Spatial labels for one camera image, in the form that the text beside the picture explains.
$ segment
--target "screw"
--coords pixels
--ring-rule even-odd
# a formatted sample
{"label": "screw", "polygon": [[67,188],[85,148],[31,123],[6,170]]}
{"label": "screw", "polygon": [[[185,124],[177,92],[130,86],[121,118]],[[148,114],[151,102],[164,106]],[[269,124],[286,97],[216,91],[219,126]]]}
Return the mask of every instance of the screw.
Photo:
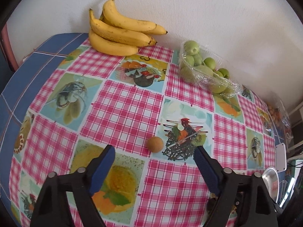
{"label": "screw", "polygon": [[77,172],[79,172],[79,173],[85,172],[85,167],[79,167]]}
{"label": "screw", "polygon": [[57,174],[55,173],[55,172],[50,172],[47,176],[48,177],[50,177],[50,178],[52,178],[52,177],[54,177],[54,176],[56,176]]}
{"label": "screw", "polygon": [[232,173],[232,169],[226,167],[223,169],[223,172],[227,173],[227,174],[231,174]]}
{"label": "screw", "polygon": [[255,172],[254,175],[255,175],[255,177],[261,177],[261,173],[260,172]]}

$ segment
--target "small round fruit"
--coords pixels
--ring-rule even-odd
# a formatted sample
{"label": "small round fruit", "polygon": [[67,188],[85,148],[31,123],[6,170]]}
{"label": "small round fruit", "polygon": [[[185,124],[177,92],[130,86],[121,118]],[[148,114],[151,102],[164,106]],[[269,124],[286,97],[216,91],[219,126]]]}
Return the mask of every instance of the small round fruit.
{"label": "small round fruit", "polygon": [[219,71],[214,71],[214,73],[216,73],[219,77],[223,78],[223,74]]}
{"label": "small round fruit", "polygon": [[194,58],[194,66],[204,65],[200,54],[195,54],[192,57]]}
{"label": "small round fruit", "polygon": [[235,93],[235,89],[231,84],[228,84],[228,86],[226,87],[226,89],[223,91],[224,94],[227,95],[232,95]]}
{"label": "small round fruit", "polygon": [[207,65],[211,70],[216,69],[216,61],[211,57],[206,58],[204,60],[204,64]]}
{"label": "small round fruit", "polygon": [[191,144],[198,147],[203,146],[206,141],[206,135],[205,134],[198,134],[192,141]]}
{"label": "small round fruit", "polygon": [[182,66],[179,75],[186,82],[194,83],[196,81],[194,75],[192,74],[192,70],[188,66]]}
{"label": "small round fruit", "polygon": [[150,139],[147,140],[146,147],[152,153],[158,153],[163,149],[164,143],[163,143],[163,140],[160,137],[153,136],[153,137],[151,137]]}
{"label": "small round fruit", "polygon": [[221,72],[221,73],[223,74],[223,77],[224,77],[224,78],[229,79],[229,71],[228,71],[227,69],[225,69],[225,68],[220,68],[218,71]]}
{"label": "small round fruit", "polygon": [[190,66],[194,66],[194,58],[191,55],[187,54],[183,58]]}
{"label": "small round fruit", "polygon": [[194,67],[198,72],[201,72],[207,76],[212,77],[214,75],[214,72],[207,66],[199,65]]}
{"label": "small round fruit", "polygon": [[213,94],[219,94],[219,93],[223,92],[226,89],[226,86],[224,86],[224,85],[211,85],[209,87],[209,89]]}
{"label": "small round fruit", "polygon": [[184,43],[183,47],[184,47],[185,52],[190,55],[198,54],[199,50],[200,50],[199,44],[192,40],[186,41]]}

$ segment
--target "metal bowl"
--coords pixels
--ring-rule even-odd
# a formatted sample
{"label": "metal bowl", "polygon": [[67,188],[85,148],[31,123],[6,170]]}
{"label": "metal bowl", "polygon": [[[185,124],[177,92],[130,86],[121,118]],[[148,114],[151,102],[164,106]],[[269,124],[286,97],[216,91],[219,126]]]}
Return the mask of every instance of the metal bowl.
{"label": "metal bowl", "polygon": [[270,166],[263,172],[262,178],[270,197],[277,202],[279,195],[279,177],[277,170],[273,166]]}

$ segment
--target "pink checkered pattern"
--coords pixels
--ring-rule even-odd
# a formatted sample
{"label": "pink checkered pattern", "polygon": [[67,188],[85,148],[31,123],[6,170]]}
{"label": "pink checkered pattern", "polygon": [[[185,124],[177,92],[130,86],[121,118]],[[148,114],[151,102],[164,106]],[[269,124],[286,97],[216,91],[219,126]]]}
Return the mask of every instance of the pink checkered pattern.
{"label": "pink checkered pattern", "polygon": [[21,212],[20,215],[21,215],[20,220],[21,220],[22,227],[29,227],[31,221],[28,219],[28,217],[26,217],[24,215],[24,213]]}
{"label": "pink checkered pattern", "polygon": [[212,94],[204,88],[187,83],[179,77],[179,67],[171,64],[165,95],[214,112]]}
{"label": "pink checkered pattern", "polygon": [[20,181],[20,173],[21,173],[21,165],[13,156],[11,172],[9,175],[9,195],[11,197],[11,201],[19,207],[19,181]]}
{"label": "pink checkered pattern", "polygon": [[256,106],[243,96],[238,95],[238,99],[244,115],[245,125],[253,130],[263,133],[262,121],[259,117]]}
{"label": "pink checkered pattern", "polygon": [[215,146],[214,158],[222,167],[246,170],[245,126],[233,120],[214,115]]}
{"label": "pink checkered pattern", "polygon": [[149,47],[143,47],[139,49],[138,54],[155,58],[157,60],[162,60],[165,62],[171,62],[173,50],[165,48],[160,45],[154,45]]}
{"label": "pink checkered pattern", "polygon": [[275,166],[276,151],[275,151],[275,139],[263,134],[264,140],[264,165],[265,168],[269,166]]}
{"label": "pink checkered pattern", "polygon": [[150,160],[135,226],[199,226],[208,188],[197,167]]}
{"label": "pink checkered pattern", "polygon": [[60,78],[64,74],[64,70],[55,70],[49,79],[45,82],[42,86],[41,90],[39,90],[38,94],[36,95],[35,99],[29,106],[32,110],[36,111],[37,113],[40,112],[41,108],[47,101],[47,98],[52,93],[54,87],[59,82]]}
{"label": "pink checkered pattern", "polygon": [[103,54],[90,48],[71,64],[68,71],[108,78],[122,59],[121,56]]}
{"label": "pink checkered pattern", "polygon": [[87,39],[84,40],[84,42],[82,43],[82,45],[88,45],[88,46],[90,46],[91,43],[89,42],[89,39],[87,38]]}
{"label": "pink checkered pattern", "polygon": [[83,227],[83,223],[82,223],[82,221],[81,221],[81,218],[80,218],[80,214],[79,214],[79,212],[78,212],[78,209],[77,209],[77,208],[74,208],[73,206],[70,206],[70,205],[69,205],[69,210],[71,211],[71,214],[72,214],[72,218],[73,218],[75,227]]}
{"label": "pink checkered pattern", "polygon": [[127,226],[122,225],[122,224],[116,224],[116,223],[106,221],[105,219],[103,219],[103,221],[104,221],[106,227],[127,227]]}
{"label": "pink checkered pattern", "polygon": [[22,168],[42,184],[49,172],[68,172],[77,134],[37,115],[27,139]]}
{"label": "pink checkered pattern", "polygon": [[144,143],[155,134],[162,101],[161,94],[108,80],[80,135],[149,156]]}
{"label": "pink checkered pattern", "polygon": [[234,226],[234,222],[236,222],[236,217],[234,218],[230,218],[228,221],[227,221],[227,224],[226,224],[226,227],[233,227]]}
{"label": "pink checkered pattern", "polygon": [[252,174],[254,174],[254,172],[260,172],[261,175],[263,174],[264,170],[263,169],[253,169],[253,170],[249,170],[246,172],[246,175],[251,176]]}
{"label": "pink checkered pattern", "polygon": [[255,104],[257,107],[261,108],[263,111],[267,111],[267,105],[264,101],[262,101],[255,93],[253,93],[255,98]]}
{"label": "pink checkered pattern", "polygon": [[[80,214],[78,212],[78,209],[74,208],[73,206],[69,206],[69,210],[71,211],[72,218],[73,218],[74,223],[75,223],[75,227],[83,227],[83,223],[82,223],[82,220],[80,218]],[[108,222],[104,218],[102,220],[104,221],[106,227],[125,227],[122,224],[115,224],[115,223]]]}

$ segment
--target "white wall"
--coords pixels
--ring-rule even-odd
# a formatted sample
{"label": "white wall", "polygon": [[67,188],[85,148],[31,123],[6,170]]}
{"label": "white wall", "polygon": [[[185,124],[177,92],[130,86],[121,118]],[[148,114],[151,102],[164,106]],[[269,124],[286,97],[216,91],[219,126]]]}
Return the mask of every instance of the white wall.
{"label": "white wall", "polygon": [[[8,21],[17,61],[57,33],[88,32],[88,8],[106,0],[23,0]],[[129,17],[169,33],[160,45],[193,39],[230,61],[234,75],[261,96],[277,92],[287,108],[303,97],[303,25],[285,0],[116,0]]]}

